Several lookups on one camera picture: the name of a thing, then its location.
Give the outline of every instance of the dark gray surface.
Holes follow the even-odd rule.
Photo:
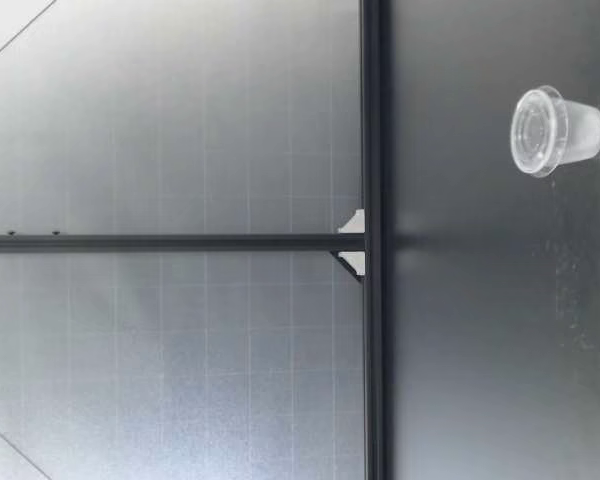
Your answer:
[[[388,477],[600,480],[600,158],[508,144],[527,89],[600,106],[600,0],[386,6]]]

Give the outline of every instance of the cup rim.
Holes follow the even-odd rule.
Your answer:
[[[541,161],[529,165],[522,161],[524,154],[518,148],[518,139],[516,135],[516,126],[520,120],[520,116],[524,111],[525,104],[530,97],[539,97],[549,112],[549,142],[544,150],[544,155]],[[559,122],[564,124],[564,135],[558,137]],[[568,132],[568,117],[564,99],[560,92],[554,87],[543,85],[526,92],[516,104],[516,109],[511,121],[511,152],[516,166],[524,173],[535,177],[546,177],[553,172],[564,155],[566,136]]]

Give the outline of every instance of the frosted glass panel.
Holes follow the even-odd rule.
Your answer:
[[[333,231],[360,206],[357,5],[58,2],[0,56],[0,233]]]
[[[0,256],[0,431],[53,479],[362,480],[362,358],[328,254]]]

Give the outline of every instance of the plastic cup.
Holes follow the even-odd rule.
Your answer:
[[[546,177],[558,165],[595,157],[600,151],[600,110],[564,100],[553,87],[525,93],[511,122],[511,153],[518,168]]]

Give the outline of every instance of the black metal frame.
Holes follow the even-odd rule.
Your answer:
[[[362,167],[365,209],[364,372],[366,478],[385,478],[383,324],[386,311],[385,217],[389,185],[382,161],[381,0],[360,0]]]
[[[361,251],[363,234],[2,235],[0,253]]]
[[[324,251],[347,268],[337,252],[366,253],[364,285],[364,370],[366,479],[384,480],[383,318],[385,299],[385,216],[388,185],[381,152],[380,0],[360,0],[362,64],[362,171],[364,234],[280,235],[17,235],[0,236],[0,253],[149,251]],[[347,270],[360,278],[349,267]]]

